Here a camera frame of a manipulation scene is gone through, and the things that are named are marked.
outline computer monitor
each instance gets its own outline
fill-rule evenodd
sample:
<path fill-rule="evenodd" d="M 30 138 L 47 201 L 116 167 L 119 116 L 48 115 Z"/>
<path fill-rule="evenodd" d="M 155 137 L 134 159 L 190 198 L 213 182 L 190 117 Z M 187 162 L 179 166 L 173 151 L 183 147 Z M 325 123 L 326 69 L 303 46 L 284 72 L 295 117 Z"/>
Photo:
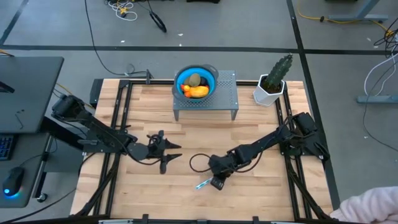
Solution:
<path fill-rule="evenodd" d="M 15 89 L 11 88 L 9 85 L 0 82 L 0 93 L 13 93 Z"/>

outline wooden tabletop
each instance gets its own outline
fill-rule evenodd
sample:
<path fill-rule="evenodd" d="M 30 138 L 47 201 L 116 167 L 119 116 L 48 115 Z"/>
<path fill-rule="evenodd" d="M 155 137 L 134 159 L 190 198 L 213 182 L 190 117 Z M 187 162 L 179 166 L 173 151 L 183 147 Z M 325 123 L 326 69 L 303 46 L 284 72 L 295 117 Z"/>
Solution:
<path fill-rule="evenodd" d="M 95 116 L 111 124 L 118 79 L 105 79 Z M 310 112 L 302 82 L 287 82 L 293 114 Z M 195 186 L 209 179 L 211 171 L 199 174 L 189 167 L 196 153 L 223 156 L 239 144 L 250 144 L 278 127 L 275 106 L 268 108 L 254 103 L 254 86 L 238 86 L 239 111 L 231 121 L 229 111 L 181 111 L 174 120 L 171 85 L 134 85 L 127 124 L 129 133 L 147 144 L 147 134 L 163 129 L 165 136 L 181 149 L 169 149 L 169 154 L 183 155 L 167 165 L 167 173 L 159 174 L 159 164 L 144 166 L 128 156 L 122 156 L 114 193 L 112 218 L 141 218 L 149 214 L 155 219 L 208 219 L 292 221 L 292 207 L 284 158 L 279 147 L 266 150 L 255 169 L 234 173 L 226 180 L 222 191 L 210 184 L 200 190 Z M 126 90 L 121 105 L 124 105 Z M 284 109 L 283 97 L 280 98 Z M 97 154 L 83 166 L 71 213 L 79 211 L 98 186 L 103 154 Z M 196 157 L 193 166 L 206 169 L 208 159 Z M 307 189 L 325 213 L 332 211 L 330 194 L 322 163 L 313 156 L 302 156 Z M 301 194 L 297 191 L 300 214 L 304 217 Z M 104 211 L 108 190 L 105 190 L 101 210 Z"/>

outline gray floor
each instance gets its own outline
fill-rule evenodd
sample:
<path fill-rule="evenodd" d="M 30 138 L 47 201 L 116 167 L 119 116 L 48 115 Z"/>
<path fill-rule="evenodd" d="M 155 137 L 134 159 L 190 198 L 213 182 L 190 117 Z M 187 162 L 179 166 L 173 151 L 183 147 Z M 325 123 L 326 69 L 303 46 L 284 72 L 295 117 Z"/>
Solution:
<path fill-rule="evenodd" d="M 20 1 L 0 1 L 0 29 L 4 30 Z M 134 7 L 135 22 L 115 17 L 102 1 L 88 0 L 90 18 L 97 45 L 112 46 L 205 46 L 205 47 L 280 47 L 297 48 L 285 1 L 221 0 L 221 4 L 151 1 L 155 12 L 168 25 L 162 34 L 147 12 Z M 354 12 L 364 2 L 301 0 L 301 12 L 307 16 L 326 16 Z M 383 0 L 372 13 L 389 14 L 388 26 L 397 16 L 398 2 Z M 298 18 L 306 49 L 378 50 L 373 42 L 383 36 L 377 25 L 330 24 Z M 6 41 L 8 45 L 90 45 L 90 33 L 82 1 L 30 0 Z M 92 51 L 10 50 L 18 56 L 62 56 L 65 63 L 59 83 L 87 101 L 94 78 L 114 77 L 104 70 Z M 150 69 L 156 78 L 172 78 L 174 71 L 190 64 L 210 63 L 220 70 L 236 70 L 239 79 L 255 80 L 267 73 L 283 54 L 242 52 L 99 52 L 114 72 L 124 72 L 128 63 L 137 70 Z M 355 98 L 363 95 L 368 71 L 384 60 L 371 55 L 307 55 L 340 199 L 381 186 L 398 185 L 391 174 L 398 171 L 398 153 L 368 137 L 362 117 L 364 107 Z M 370 85 L 381 75 L 380 68 Z M 303 80 L 298 55 L 286 80 Z M 386 83 L 385 94 L 397 93 L 398 77 Z M 398 146 L 395 138 L 397 106 L 369 106 L 366 124 L 380 140 Z M 76 174 L 51 175 L 45 189 L 50 195 L 43 204 L 31 200 L 25 209 L 0 210 L 1 220 L 18 217 L 46 206 L 76 186 Z M 30 219 L 65 217 L 73 196 Z"/>

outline pink sleeve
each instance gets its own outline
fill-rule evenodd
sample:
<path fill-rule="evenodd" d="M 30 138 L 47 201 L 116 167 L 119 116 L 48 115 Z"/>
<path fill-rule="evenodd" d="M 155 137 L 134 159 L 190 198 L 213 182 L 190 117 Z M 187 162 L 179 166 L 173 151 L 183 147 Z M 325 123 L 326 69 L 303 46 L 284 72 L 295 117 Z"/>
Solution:
<path fill-rule="evenodd" d="M 350 197 L 330 214 L 347 222 L 398 221 L 398 187 L 380 187 Z"/>

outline potted plant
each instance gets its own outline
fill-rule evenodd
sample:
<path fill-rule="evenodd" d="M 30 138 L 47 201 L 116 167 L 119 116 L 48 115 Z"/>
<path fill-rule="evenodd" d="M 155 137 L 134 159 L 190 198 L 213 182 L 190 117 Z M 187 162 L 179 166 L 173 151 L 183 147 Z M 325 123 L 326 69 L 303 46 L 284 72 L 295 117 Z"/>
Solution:
<path fill-rule="evenodd" d="M 289 68 L 292 66 L 293 55 L 288 54 L 281 58 L 272 68 L 269 74 L 261 75 L 256 90 L 254 90 L 254 101 L 258 105 L 270 106 L 285 89 L 285 77 Z"/>

